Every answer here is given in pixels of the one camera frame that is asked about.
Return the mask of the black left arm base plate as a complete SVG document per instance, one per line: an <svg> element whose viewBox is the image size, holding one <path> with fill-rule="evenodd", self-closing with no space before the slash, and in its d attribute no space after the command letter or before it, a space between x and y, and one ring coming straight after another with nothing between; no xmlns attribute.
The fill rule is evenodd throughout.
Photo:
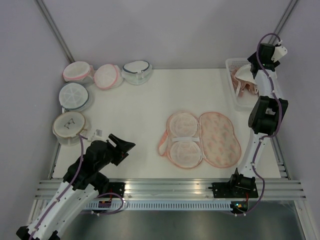
<svg viewBox="0 0 320 240"><path fill-rule="evenodd" d="M125 186L126 184L124 182L110 182L108 185L107 192L115 193L123 197L125 192Z"/></svg>

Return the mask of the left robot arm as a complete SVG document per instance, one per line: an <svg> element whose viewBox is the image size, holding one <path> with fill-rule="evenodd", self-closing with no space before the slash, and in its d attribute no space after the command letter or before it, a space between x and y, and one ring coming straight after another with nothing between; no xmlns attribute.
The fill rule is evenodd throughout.
<svg viewBox="0 0 320 240"><path fill-rule="evenodd" d="M96 198L123 199L124 187L110 190L110 180L101 173L108 164L118 166L135 147L113 134L108 139L94 140L84 147L79 136L81 154L69 166L53 198L29 225L21 226L16 235L21 240L59 240L70 223Z"/></svg>

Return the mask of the white satin bra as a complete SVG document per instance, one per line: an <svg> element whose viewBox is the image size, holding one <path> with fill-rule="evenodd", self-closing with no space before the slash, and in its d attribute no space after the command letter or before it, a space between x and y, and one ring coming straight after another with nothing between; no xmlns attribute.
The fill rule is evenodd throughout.
<svg viewBox="0 0 320 240"><path fill-rule="evenodd" d="M251 65L250 64L243 65L241 67L238 67L237 69L239 69L235 74L235 76L237 78L256 84L256 81L254 80L253 75L252 75L252 73L250 71L250 69L251 69Z"/></svg>

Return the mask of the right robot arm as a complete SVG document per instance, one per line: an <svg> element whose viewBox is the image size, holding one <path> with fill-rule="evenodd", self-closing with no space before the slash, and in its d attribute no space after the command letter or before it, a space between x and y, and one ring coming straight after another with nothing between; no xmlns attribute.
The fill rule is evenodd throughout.
<svg viewBox="0 0 320 240"><path fill-rule="evenodd" d="M252 80L258 92L249 118L250 136L241 164L231 176L228 192L235 198L249 196L257 198L257 166L267 141L274 137L280 128L288 108L288 101L277 96L274 80L277 78L276 67L279 60L287 54L281 44L260 43L257 50L247 60L248 66L241 67L235 78Z"/></svg>

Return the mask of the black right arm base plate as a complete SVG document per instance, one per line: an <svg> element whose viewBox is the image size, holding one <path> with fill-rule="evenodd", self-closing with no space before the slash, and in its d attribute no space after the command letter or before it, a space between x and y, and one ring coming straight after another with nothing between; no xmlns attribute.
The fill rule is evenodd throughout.
<svg viewBox="0 0 320 240"><path fill-rule="evenodd" d="M255 184L253 186L231 186L228 182L213 182L209 189L212 190L215 199L256 199L259 197Z"/></svg>

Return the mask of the tulip print bra laundry bag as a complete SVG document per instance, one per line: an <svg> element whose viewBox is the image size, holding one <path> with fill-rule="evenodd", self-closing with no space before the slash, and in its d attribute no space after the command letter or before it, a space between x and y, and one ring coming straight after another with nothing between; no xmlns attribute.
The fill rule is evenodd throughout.
<svg viewBox="0 0 320 240"><path fill-rule="evenodd" d="M182 169L193 169L202 161L223 169L239 161L242 149L233 123L225 115L205 112L196 117L180 111L166 121L158 154Z"/></svg>

